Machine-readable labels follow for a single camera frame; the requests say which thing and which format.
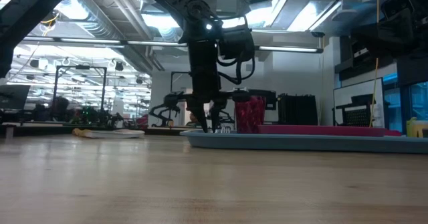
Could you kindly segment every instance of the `whiteboard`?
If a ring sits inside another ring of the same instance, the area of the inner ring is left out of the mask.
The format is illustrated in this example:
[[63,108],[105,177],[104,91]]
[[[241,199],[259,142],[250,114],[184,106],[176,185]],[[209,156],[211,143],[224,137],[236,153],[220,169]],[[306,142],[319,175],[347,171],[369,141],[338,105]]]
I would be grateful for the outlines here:
[[[367,81],[351,86],[338,88],[334,90],[334,112],[336,122],[343,124],[342,110],[337,110],[336,106],[342,106],[345,104],[351,104],[351,98],[353,96],[360,96],[365,94],[373,94],[375,81]],[[384,115],[384,99],[383,99],[383,79],[379,78],[376,82],[376,94],[374,96],[376,105],[374,106],[374,127],[384,128],[385,127],[385,115]]]

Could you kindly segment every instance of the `blue tray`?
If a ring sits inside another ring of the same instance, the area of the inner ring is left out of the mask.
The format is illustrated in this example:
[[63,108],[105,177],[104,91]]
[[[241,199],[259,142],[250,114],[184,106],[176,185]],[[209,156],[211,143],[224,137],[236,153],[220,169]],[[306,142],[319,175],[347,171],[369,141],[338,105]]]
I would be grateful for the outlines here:
[[309,150],[428,154],[428,139],[407,137],[310,136],[287,134],[180,133],[194,147],[243,150]]

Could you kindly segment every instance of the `table surface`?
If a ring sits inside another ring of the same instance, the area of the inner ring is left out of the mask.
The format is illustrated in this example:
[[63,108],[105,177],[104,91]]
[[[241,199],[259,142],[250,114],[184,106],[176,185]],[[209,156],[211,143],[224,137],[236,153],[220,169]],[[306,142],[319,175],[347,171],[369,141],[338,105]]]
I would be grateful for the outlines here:
[[1,224],[424,223],[428,157],[0,140]]

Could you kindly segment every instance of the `ceiling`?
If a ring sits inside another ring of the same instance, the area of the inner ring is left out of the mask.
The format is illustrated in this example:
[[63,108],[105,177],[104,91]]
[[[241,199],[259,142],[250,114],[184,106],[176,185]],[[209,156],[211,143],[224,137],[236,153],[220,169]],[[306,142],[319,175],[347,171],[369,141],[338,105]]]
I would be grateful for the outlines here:
[[[8,1],[2,0],[1,4],[4,5]],[[220,5],[217,1],[206,0],[212,8],[216,9]],[[243,11],[248,9],[248,3],[251,0],[236,1],[238,2],[236,11]],[[267,0],[264,3],[270,5],[247,14],[250,27],[253,28],[255,44],[258,45],[319,47],[319,40],[309,32],[310,27],[314,27],[312,31],[323,31],[327,36],[346,34],[350,26],[372,21],[371,14],[374,11],[373,2],[369,0]],[[335,14],[343,9],[354,9],[356,13],[347,19],[334,19]],[[171,16],[150,0],[63,0],[56,10],[52,15],[58,17],[54,27],[48,29],[47,24],[39,24],[30,35],[177,41],[183,33],[181,29],[174,26],[175,22]],[[278,17],[283,15],[293,15],[295,19],[290,21]],[[325,16],[327,17],[317,25],[317,22]],[[239,20],[236,20],[236,22],[225,21],[225,25],[238,24]],[[269,52],[257,53],[258,63],[262,64],[269,54]],[[39,60],[46,64],[42,64],[41,68],[33,68],[29,65],[31,60]],[[124,69],[121,72],[115,70],[117,62],[123,63]],[[79,47],[77,43],[40,46],[20,44],[15,49],[13,69],[9,73],[8,81],[9,84],[34,84],[30,99],[48,102],[53,90],[49,84],[55,80],[56,66],[65,64],[106,67],[108,70],[107,97],[124,98],[129,104],[127,108],[130,111],[134,108],[132,104],[137,100],[150,100],[150,76],[153,72],[189,71],[185,48],[143,46],[117,48],[99,45]],[[72,75],[80,76],[82,81],[76,80]],[[137,84],[137,78],[142,78],[143,84]],[[60,83],[64,86],[60,86],[59,94],[73,99],[72,101],[77,104],[89,102],[94,106],[96,103],[99,105],[100,101],[95,99],[100,97],[97,86],[102,84],[102,78],[96,70],[70,69],[68,74],[60,78]],[[81,90],[71,90],[66,85],[78,85]],[[122,93],[120,88],[124,89],[124,87],[129,88]]]

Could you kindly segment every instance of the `ceiling duct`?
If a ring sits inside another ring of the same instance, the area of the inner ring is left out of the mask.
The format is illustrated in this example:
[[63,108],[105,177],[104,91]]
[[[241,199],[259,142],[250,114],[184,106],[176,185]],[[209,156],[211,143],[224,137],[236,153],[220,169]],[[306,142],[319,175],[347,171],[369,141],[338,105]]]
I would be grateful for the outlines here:
[[[73,0],[63,0],[60,3],[60,10],[64,7],[76,4]],[[81,28],[91,33],[97,39],[125,39],[122,33],[114,26],[107,16],[101,11],[93,0],[77,0],[87,12],[87,23],[77,23]],[[151,73],[153,70],[149,57],[138,53],[132,46],[124,48],[113,48],[114,51],[123,55],[135,70],[139,72]]]
[[299,13],[307,6],[310,0],[287,0],[272,27],[288,29]]

